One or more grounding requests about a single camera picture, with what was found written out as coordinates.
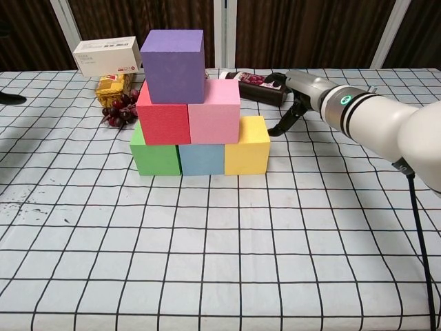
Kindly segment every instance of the green cube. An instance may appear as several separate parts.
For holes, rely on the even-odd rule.
[[[136,123],[130,150],[141,176],[181,174],[176,145],[146,145],[141,125]]]

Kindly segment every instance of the curtain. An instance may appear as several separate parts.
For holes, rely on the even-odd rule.
[[[205,66],[214,66],[212,0],[69,0],[83,40],[136,36],[152,29],[204,30]]]
[[[236,67],[368,68],[395,0],[238,0]]]
[[[50,0],[1,0],[0,13],[12,29],[0,39],[0,72],[76,69]]]
[[[441,70],[441,1],[413,0],[384,62],[385,68]]]

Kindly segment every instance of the purple cube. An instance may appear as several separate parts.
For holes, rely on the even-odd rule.
[[[203,103],[202,30],[152,30],[141,48],[152,103]]]

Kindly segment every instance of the bottle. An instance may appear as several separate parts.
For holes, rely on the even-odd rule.
[[[238,79],[240,97],[280,107],[287,98],[288,89],[278,81],[265,80],[265,76],[248,72],[227,72],[220,79]]]

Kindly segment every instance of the foam block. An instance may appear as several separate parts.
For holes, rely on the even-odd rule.
[[[225,174],[264,174],[269,135],[262,116],[240,118],[239,142],[225,145]]]
[[[224,145],[180,145],[182,174],[223,174],[224,150]]]
[[[130,150],[141,176],[181,174],[178,148],[175,145],[146,145],[139,121],[130,141]]]
[[[202,30],[152,30],[141,48],[153,103],[202,103],[205,55]]]
[[[205,101],[188,105],[192,143],[237,143],[240,96],[235,79],[207,79]]]
[[[136,111],[148,145],[190,143],[187,105],[153,104],[150,87],[144,82]]]

